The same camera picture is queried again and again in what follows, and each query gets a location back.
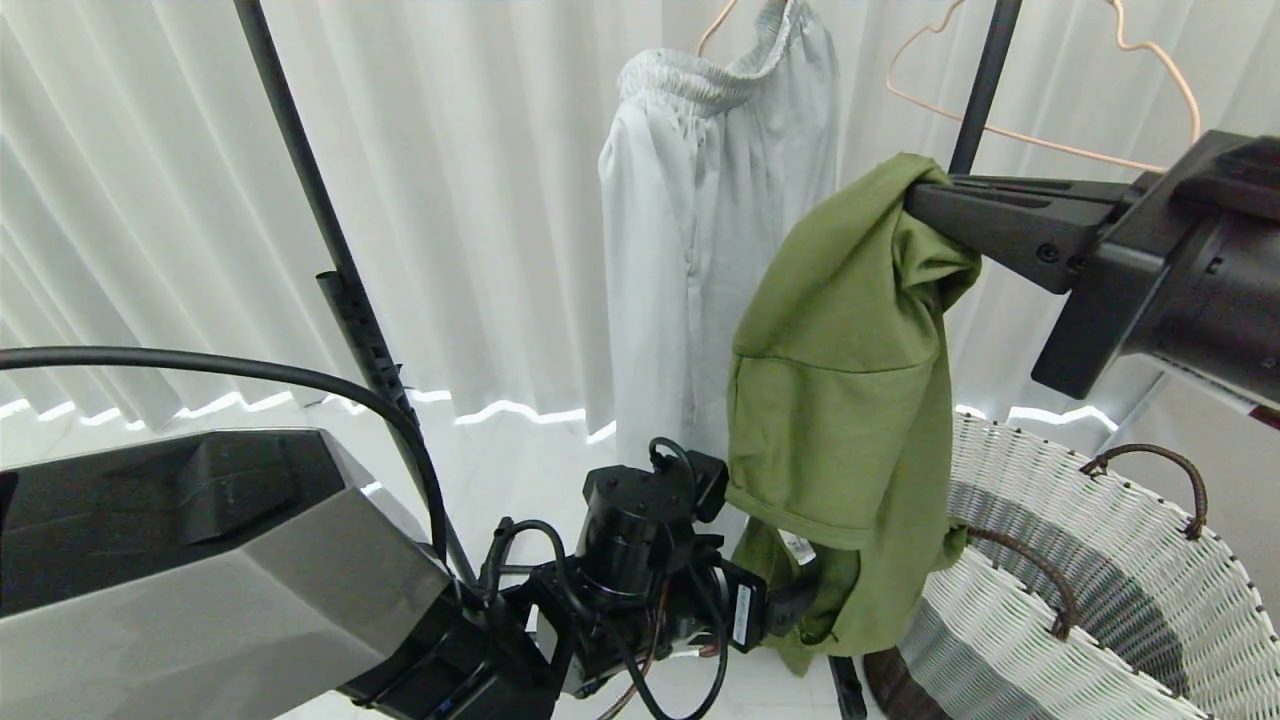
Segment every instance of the gray stripe on basket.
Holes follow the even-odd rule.
[[[897,646],[911,678],[951,717],[1005,720],[1052,717],[1032,696],[987,664],[969,643],[951,634],[929,601]]]
[[[952,515],[974,527],[1011,534],[1038,550],[1066,575],[1075,591],[1082,628],[1129,665],[1174,692],[1187,694],[1181,639],[1142,585],[1107,556],[1021,505],[969,483],[951,483],[947,505]],[[1004,546],[974,542],[1030,591],[1057,605],[1053,583],[1030,561]]]

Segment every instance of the white curtain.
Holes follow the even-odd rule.
[[[842,70],[847,182],[897,151],[946,165],[957,123],[884,90],[936,0],[812,0]],[[993,0],[904,56],[896,83],[963,111]],[[708,55],[750,46],[742,0]],[[637,51],[690,50],[721,0],[292,3],[265,12],[338,217],[406,383],[460,413],[507,400],[612,420],[595,160]],[[1280,3],[1129,0],[1206,128],[1280,132]],[[329,268],[230,3],[3,9],[0,343],[116,342],[296,363],[358,378],[312,275]],[[1024,3],[992,123],[1155,164],[1188,119],[1155,58],[1120,53],[1103,0]],[[987,135],[975,173],[1128,181],[1135,172]],[[948,318],[956,401],[988,416],[1091,405],[1125,423],[1157,374],[1126,361],[1085,402],[1029,379],[1061,299],[988,264]],[[134,372],[10,374],[0,402],[68,400],[163,423],[229,391]],[[1085,414],[1074,445],[1108,425]]]

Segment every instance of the clothing tag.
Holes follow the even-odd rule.
[[[786,546],[787,552],[791,553],[791,557],[795,557],[800,566],[808,565],[818,559],[818,553],[813,551],[813,543],[803,537],[786,530],[778,530],[778,536],[782,538],[782,544]]]
[[[733,609],[733,642],[746,644],[746,625],[751,616],[751,588],[737,585],[737,606]]]

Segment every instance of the elastic waistband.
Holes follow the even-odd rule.
[[[769,0],[755,20],[755,46],[727,68],[680,50],[645,50],[618,74],[620,99],[664,102],[700,117],[723,113],[751,96],[813,20],[805,0]]]

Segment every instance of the robotic arm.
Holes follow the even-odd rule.
[[[1276,138],[1210,132],[1132,186],[956,177],[913,188],[906,208],[1071,291],[1041,383],[1083,397],[1115,356],[1143,352],[1280,405]],[[0,370],[93,357],[76,350],[0,351]],[[301,382],[273,368],[253,377]],[[681,643],[721,655],[699,717],[728,647],[785,633],[812,602],[806,588],[768,593],[721,556],[722,538],[695,533],[724,502],[726,466],[660,438],[652,471],[588,475],[572,556],[544,523],[504,520],[479,583],[457,580],[439,560],[421,437],[360,389],[416,468],[434,550],[320,430],[215,432],[0,473],[0,719],[268,719],[332,688],[403,720],[544,719],[620,673],[664,717],[641,665]],[[499,589],[526,530],[548,534],[556,560]]]

